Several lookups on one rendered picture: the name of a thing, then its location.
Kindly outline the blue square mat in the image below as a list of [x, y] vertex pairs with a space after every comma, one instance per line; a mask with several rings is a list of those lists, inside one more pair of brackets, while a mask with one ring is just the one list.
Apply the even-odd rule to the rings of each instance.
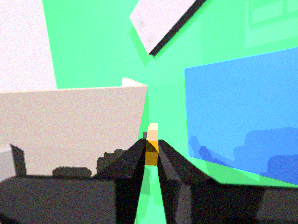
[[298, 47], [184, 73], [190, 157], [298, 185]]

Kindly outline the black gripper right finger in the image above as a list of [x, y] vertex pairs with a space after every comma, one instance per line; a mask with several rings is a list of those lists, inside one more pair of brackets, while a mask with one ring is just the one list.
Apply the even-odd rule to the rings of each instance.
[[298, 220], [298, 187], [220, 183], [158, 139], [166, 224], [220, 224], [226, 217]]

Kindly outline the grey panel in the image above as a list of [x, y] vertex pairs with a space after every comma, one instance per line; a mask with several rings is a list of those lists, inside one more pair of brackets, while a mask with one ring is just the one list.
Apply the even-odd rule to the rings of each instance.
[[92, 177], [138, 141], [148, 86], [0, 91], [0, 182]]

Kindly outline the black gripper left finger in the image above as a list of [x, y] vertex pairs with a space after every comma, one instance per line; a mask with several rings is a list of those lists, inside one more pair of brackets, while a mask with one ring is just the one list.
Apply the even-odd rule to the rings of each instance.
[[145, 154], [140, 138], [92, 177], [7, 178], [0, 182], [0, 224], [135, 224]]

